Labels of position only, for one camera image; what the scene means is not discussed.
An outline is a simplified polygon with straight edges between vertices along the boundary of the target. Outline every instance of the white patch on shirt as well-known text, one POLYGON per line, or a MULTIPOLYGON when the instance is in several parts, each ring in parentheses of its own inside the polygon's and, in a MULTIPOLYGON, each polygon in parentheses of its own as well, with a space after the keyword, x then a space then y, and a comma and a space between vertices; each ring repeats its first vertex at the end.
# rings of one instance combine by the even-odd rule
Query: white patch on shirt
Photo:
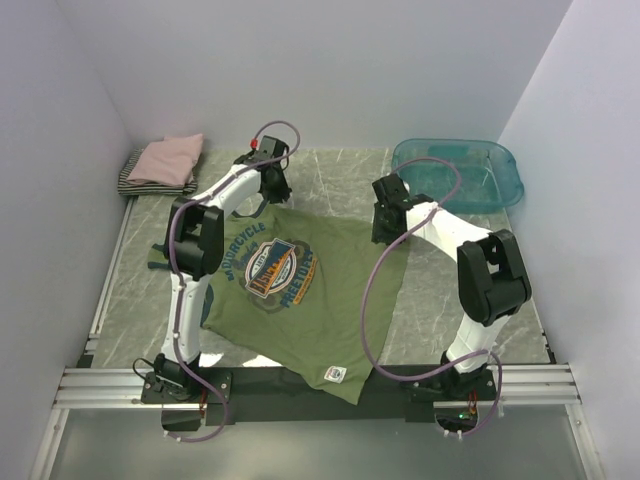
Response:
POLYGON ((347 369, 344 367, 329 367, 327 373, 324 374, 324 379, 328 382, 342 383, 346 375, 347 369))

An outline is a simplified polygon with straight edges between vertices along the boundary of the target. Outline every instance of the marble table surface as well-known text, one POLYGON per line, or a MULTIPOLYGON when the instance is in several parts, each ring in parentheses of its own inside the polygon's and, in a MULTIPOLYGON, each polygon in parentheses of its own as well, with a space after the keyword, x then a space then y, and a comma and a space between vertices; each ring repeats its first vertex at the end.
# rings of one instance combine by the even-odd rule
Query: marble table surface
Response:
MULTIPOLYGON (((214 150, 197 170, 199 191, 224 175, 244 151, 214 150)), ((300 150, 291 159, 287 180, 293 189, 290 208, 320 215, 371 221, 371 182, 390 170, 390 149, 300 150)), ((162 243, 173 197, 141 196, 135 200, 104 309, 92 367, 128 368, 139 356, 153 359, 166 332, 171 298, 166 271, 149 270, 147 254, 162 243)), ((247 200, 240 213, 253 212, 261 197, 247 200)), ((506 212, 461 215, 491 230, 509 228, 506 212)), ((412 242, 409 263, 381 355, 383 364, 439 363, 453 341, 462 307, 457 295, 455 262, 427 242, 412 242)), ((219 335, 201 330, 203 357, 221 366, 269 364, 219 335)), ((503 328, 496 353, 506 363, 549 363, 546 341, 533 302, 525 304, 503 328)))

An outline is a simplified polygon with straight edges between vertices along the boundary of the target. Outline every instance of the folded pink cloth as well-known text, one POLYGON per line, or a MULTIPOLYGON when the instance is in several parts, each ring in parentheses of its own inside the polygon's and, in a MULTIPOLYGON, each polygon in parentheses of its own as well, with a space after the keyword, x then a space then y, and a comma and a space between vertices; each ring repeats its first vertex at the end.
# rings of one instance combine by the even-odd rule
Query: folded pink cloth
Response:
POLYGON ((193 167, 198 163, 204 135, 191 137, 165 137, 161 142, 152 142, 144 149, 127 181, 140 185, 148 182, 171 187, 181 187, 192 177, 193 167))

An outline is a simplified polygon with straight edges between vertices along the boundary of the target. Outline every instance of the striped cloth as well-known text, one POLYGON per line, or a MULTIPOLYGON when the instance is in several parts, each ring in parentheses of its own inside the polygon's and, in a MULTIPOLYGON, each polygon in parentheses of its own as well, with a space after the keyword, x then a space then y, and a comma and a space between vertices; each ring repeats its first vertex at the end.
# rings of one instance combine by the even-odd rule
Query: striped cloth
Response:
POLYGON ((196 191, 198 188, 198 182, 195 177, 184 187, 169 187, 160 183, 149 182, 143 185, 135 185, 127 182, 127 177, 136 166, 140 155, 144 151, 144 148, 134 150, 126 165, 120 172, 118 177, 118 193, 120 195, 189 195, 196 191))

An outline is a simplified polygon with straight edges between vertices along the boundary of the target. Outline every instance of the white wall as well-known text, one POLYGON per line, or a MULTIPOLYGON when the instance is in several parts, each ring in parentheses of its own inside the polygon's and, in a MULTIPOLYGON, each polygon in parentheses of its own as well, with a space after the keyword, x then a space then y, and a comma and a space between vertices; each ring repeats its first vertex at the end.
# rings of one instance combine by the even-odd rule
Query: white wall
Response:
POLYGON ((82 351, 130 141, 56 4, 0 15, 0 478, 23 479, 82 351))
POLYGON ((496 140, 570 0, 58 0, 134 141, 496 140))
POLYGON ((500 142, 527 188, 514 228, 552 346, 609 478, 638 478, 640 3, 574 0, 500 142))

